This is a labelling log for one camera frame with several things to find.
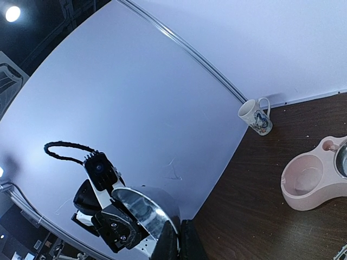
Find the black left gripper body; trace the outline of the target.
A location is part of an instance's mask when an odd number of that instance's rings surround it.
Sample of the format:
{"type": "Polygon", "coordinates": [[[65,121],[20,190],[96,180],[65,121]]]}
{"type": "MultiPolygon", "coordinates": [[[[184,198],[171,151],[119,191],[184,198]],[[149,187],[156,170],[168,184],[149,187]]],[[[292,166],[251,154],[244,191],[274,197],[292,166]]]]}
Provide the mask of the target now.
{"type": "Polygon", "coordinates": [[[149,233],[138,223],[135,216],[119,201],[98,211],[92,224],[100,237],[114,252],[135,248],[149,233]]]}

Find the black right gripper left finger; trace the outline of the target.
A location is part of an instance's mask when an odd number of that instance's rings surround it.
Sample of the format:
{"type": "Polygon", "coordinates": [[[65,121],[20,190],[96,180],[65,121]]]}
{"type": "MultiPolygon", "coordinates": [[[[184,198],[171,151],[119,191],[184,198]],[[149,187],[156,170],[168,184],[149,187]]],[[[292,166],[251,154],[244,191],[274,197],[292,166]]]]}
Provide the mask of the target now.
{"type": "Polygon", "coordinates": [[[179,236],[170,223],[165,223],[153,251],[153,260],[178,260],[179,236]]]}

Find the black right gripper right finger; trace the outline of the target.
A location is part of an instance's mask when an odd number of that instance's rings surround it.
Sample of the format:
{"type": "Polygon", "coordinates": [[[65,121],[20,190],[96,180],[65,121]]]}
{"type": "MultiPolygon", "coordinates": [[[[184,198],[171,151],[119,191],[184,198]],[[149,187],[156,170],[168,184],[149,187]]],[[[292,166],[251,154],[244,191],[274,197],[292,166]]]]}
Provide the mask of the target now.
{"type": "Polygon", "coordinates": [[[204,247],[196,232],[192,220],[183,220],[181,223],[179,258],[183,260],[208,259],[204,247]]]}

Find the pink double pet bowl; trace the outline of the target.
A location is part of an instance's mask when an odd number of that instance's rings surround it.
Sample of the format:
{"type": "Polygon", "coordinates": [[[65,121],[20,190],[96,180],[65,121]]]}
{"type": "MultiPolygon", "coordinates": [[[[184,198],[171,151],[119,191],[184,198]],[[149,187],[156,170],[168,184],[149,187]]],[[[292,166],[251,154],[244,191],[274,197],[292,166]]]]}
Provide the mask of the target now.
{"type": "Polygon", "coordinates": [[[346,197],[346,137],[327,136],[293,158],[282,172],[280,187],[287,204],[298,211],[346,197]]]}

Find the dog food bag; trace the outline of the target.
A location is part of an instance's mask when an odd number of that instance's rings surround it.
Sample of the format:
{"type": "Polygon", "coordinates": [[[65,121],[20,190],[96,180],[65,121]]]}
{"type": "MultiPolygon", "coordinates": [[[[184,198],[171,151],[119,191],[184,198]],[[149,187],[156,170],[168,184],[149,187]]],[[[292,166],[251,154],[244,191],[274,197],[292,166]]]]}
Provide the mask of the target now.
{"type": "Polygon", "coordinates": [[[333,260],[347,260],[347,244],[337,252],[333,260]]]}

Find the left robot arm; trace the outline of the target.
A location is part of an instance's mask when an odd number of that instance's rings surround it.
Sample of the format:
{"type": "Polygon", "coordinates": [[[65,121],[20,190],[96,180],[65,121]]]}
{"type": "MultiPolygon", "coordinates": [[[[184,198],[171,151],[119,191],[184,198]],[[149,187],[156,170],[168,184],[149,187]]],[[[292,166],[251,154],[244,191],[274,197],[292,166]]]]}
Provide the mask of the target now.
{"type": "Polygon", "coordinates": [[[138,223],[135,216],[118,200],[102,208],[97,200],[92,184],[85,180],[78,189],[73,204],[78,210],[72,221],[78,226],[102,240],[114,252],[123,248],[133,249],[149,233],[138,223]]]}

